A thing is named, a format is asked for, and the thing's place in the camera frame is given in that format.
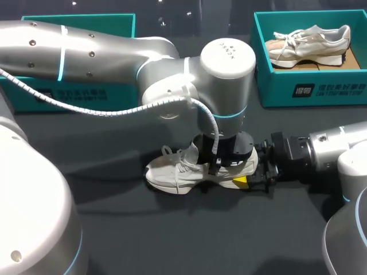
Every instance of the logo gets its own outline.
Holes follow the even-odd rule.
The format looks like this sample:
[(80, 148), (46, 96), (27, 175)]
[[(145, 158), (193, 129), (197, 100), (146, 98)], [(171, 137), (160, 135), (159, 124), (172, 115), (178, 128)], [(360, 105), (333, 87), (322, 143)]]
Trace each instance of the logo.
[(235, 59), (235, 51), (236, 51), (236, 49), (235, 49), (234, 46), (232, 46), (232, 45), (231, 46), (227, 46), (224, 43), (220, 43), (219, 45), (225, 50), (225, 52), (227, 53), (227, 55), (229, 55), (229, 57), (231, 59)]
[[(40, 92), (40, 93), (42, 93), (43, 95), (48, 96), (48, 97), (51, 97), (53, 99), (51, 89), (38, 89), (37, 91)], [(39, 99), (38, 97), (35, 97), (35, 99), (39, 103), (44, 103), (45, 102), (44, 100)]]
[(292, 97), (310, 97), (314, 88), (315, 84), (297, 84)]

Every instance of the pair of sneakers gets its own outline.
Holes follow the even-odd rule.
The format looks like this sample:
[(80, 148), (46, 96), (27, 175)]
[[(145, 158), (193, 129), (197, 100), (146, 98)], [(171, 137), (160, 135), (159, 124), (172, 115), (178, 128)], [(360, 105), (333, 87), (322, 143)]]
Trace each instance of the pair of sneakers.
[(225, 188), (247, 188), (242, 180), (252, 175), (259, 158), (255, 149), (249, 159), (232, 167), (221, 167), (216, 176), (209, 175), (209, 164), (197, 164), (199, 150), (191, 142), (189, 148), (173, 153), (168, 146), (162, 147), (163, 155), (154, 159), (146, 166), (146, 180), (153, 187), (171, 194), (187, 194), (195, 185), (211, 181)]

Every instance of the shoe sole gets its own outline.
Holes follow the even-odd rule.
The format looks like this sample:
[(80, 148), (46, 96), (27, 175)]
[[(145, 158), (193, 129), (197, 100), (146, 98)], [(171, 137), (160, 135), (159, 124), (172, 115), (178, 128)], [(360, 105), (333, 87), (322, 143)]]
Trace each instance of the shoe sole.
[[(216, 182), (216, 181), (213, 181), (213, 180), (211, 180), (211, 181), (219, 184), (221, 187), (224, 187), (224, 188), (229, 188), (229, 189), (248, 189), (248, 187), (246, 185), (244, 185), (244, 184), (235, 184), (233, 182), (233, 180), (225, 180), (225, 181), (222, 181), (222, 182)], [(148, 179), (147, 179), (147, 182), (150, 185), (152, 185), (154, 188), (158, 189), (158, 190), (161, 190), (161, 191), (166, 192), (166, 193), (169, 193), (169, 194), (174, 194), (174, 195), (186, 195), (188, 192), (190, 192), (190, 190), (194, 186), (200, 184), (200, 182), (198, 182), (198, 183), (193, 184), (193, 185), (190, 185), (190, 186), (180, 187), (178, 189), (178, 192), (177, 192), (177, 188), (176, 187), (159, 186), (159, 185), (156, 185), (153, 182), (149, 181)]]
[(302, 61), (311, 61), (320, 65), (327, 65), (327, 66), (341, 66), (344, 60), (343, 55), (344, 54), (341, 54), (339, 56), (307, 56), (298, 60), (288, 60), (288, 61), (270, 59), (270, 61), (272, 64), (278, 67), (287, 69), (293, 68), (295, 65), (297, 65)]

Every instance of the teal box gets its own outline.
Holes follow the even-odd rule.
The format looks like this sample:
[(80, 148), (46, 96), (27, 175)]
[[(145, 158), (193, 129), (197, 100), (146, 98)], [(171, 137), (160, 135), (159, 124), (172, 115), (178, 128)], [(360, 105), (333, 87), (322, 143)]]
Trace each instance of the teal box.
[[(135, 37), (135, 14), (87, 14), (24, 16), (33, 20), (82, 28), (122, 37)], [(71, 105), (99, 111), (119, 111), (138, 106), (138, 93), (131, 84), (82, 84), (58, 82), (31, 77), (18, 77), (33, 89)], [(0, 78), (7, 98), (15, 112), (60, 112), (52, 106), (23, 91), (5, 78)]]
[[(273, 32), (288, 34), (318, 25), (336, 29), (349, 25), (351, 49), (360, 70), (311, 70), (276, 72), (265, 42)], [(367, 14), (364, 10), (281, 11), (255, 13), (250, 44), (257, 64), (255, 77), (264, 107), (367, 104)], [(307, 91), (303, 97), (298, 89)]]

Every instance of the shoe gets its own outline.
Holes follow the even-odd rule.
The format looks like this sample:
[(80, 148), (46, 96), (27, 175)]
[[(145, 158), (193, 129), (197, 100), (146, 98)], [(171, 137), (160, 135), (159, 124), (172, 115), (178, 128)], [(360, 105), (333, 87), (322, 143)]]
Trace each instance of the shoe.
[(208, 174), (209, 165), (197, 164), (199, 150), (191, 142), (189, 148), (172, 153), (168, 146), (162, 147), (163, 155), (146, 166), (146, 179), (150, 185), (171, 194), (187, 194), (195, 185), (203, 181), (218, 183), (225, 188), (247, 188), (237, 178), (252, 175), (258, 164), (258, 156), (253, 149), (246, 163), (232, 167), (221, 167), (217, 176)]
[(290, 34), (274, 33), (276, 39), (266, 42), (272, 64), (292, 68), (303, 60), (322, 65), (340, 66), (350, 45), (350, 27), (323, 30), (313, 26)]

